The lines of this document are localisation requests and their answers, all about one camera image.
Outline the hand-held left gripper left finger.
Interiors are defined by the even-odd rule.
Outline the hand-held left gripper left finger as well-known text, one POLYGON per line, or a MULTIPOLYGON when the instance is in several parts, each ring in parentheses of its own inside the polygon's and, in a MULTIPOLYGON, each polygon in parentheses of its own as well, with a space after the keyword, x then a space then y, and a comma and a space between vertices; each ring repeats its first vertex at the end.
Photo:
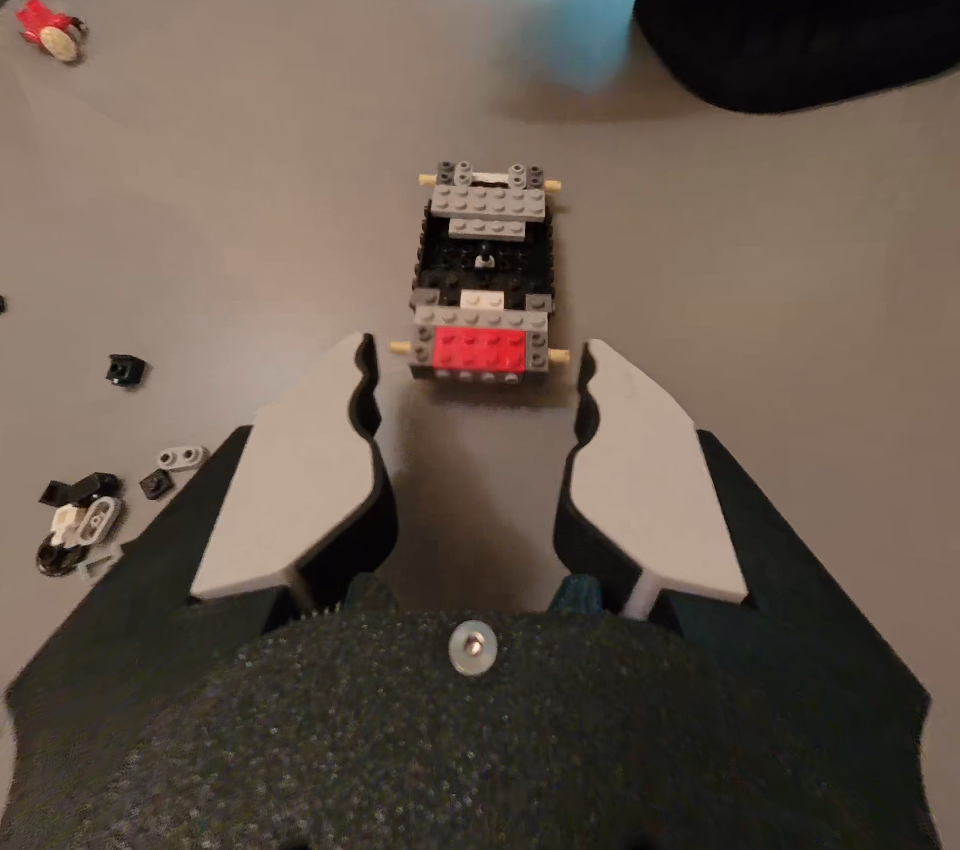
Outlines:
POLYGON ((399 517, 375 440, 377 384, 375 340, 356 332, 257 412, 193 597, 282 587, 298 603, 339 603, 386 561, 399 517))

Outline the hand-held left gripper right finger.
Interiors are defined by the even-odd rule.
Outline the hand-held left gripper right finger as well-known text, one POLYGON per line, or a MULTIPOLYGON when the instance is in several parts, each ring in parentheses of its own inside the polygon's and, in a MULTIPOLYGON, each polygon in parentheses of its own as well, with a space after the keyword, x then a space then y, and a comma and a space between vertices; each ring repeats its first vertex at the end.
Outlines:
POLYGON ((575 446, 554 525, 558 558, 599 585, 609 612, 645 619, 665 593, 748 596, 690 415, 600 339, 582 348, 575 446))

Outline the dark toy brick assembly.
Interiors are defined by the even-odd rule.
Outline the dark toy brick assembly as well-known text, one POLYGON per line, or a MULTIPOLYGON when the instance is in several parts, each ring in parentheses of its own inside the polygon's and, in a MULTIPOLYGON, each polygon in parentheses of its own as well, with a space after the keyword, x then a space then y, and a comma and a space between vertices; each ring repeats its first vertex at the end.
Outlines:
POLYGON ((534 164, 481 172, 441 161, 419 235, 408 341, 390 352, 411 376, 447 384, 535 386, 570 360, 555 350, 554 199, 534 164))

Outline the grey desk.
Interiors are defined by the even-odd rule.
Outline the grey desk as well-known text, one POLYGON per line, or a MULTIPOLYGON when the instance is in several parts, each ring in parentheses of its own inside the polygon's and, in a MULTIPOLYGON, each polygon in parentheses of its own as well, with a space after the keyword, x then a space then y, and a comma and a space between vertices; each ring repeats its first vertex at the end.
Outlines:
POLYGON ((215 448, 354 331, 410 608, 544 606, 574 368, 440 396, 404 336, 438 160, 562 181, 555 340, 612 345, 713 432, 958 718, 958 74, 787 116, 665 72, 633 0, 49 0, 2 15, 2 684, 85 591, 51 479, 215 448))

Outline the black diamond-textured object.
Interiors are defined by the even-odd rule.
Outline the black diamond-textured object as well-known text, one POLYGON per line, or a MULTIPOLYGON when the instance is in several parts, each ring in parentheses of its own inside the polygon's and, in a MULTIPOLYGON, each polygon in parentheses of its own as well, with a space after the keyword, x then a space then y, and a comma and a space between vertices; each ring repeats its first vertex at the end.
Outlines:
POLYGON ((958 67, 958 0, 635 0, 644 40, 699 100, 812 110, 958 67))

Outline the red toy minifigure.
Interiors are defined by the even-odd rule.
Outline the red toy minifigure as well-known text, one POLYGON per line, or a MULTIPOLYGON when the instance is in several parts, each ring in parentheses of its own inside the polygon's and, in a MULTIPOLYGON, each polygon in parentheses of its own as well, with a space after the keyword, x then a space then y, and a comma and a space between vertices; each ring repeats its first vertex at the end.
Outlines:
POLYGON ((41 0, 26 0, 15 12, 21 36, 62 64, 78 64, 87 35, 84 22, 76 16, 55 12, 41 0))

